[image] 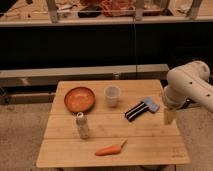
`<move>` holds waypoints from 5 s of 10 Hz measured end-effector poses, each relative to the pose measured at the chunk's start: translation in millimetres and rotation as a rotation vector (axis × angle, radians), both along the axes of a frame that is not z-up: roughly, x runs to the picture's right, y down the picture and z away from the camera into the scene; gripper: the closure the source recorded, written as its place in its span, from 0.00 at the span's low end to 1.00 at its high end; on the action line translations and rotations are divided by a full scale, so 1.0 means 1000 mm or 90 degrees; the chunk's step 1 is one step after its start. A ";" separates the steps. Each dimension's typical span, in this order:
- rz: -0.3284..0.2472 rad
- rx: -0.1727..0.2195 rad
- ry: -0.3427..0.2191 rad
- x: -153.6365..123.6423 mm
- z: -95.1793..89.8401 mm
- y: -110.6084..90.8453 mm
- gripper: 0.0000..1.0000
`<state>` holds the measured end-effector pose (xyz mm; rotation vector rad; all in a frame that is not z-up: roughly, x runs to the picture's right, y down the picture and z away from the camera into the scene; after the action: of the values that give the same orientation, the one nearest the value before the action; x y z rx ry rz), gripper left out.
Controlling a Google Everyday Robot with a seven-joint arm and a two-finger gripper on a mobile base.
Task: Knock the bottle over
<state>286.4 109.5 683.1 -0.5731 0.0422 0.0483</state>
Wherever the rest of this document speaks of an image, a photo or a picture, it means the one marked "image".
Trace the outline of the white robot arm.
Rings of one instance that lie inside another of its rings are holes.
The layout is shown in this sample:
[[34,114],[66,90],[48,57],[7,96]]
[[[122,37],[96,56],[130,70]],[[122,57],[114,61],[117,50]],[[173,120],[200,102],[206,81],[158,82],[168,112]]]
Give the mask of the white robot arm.
[[210,69],[202,61],[189,62],[168,71],[168,85],[162,93],[165,125],[173,122],[176,110],[180,109],[187,99],[197,102],[213,113],[213,85],[208,83],[209,77]]

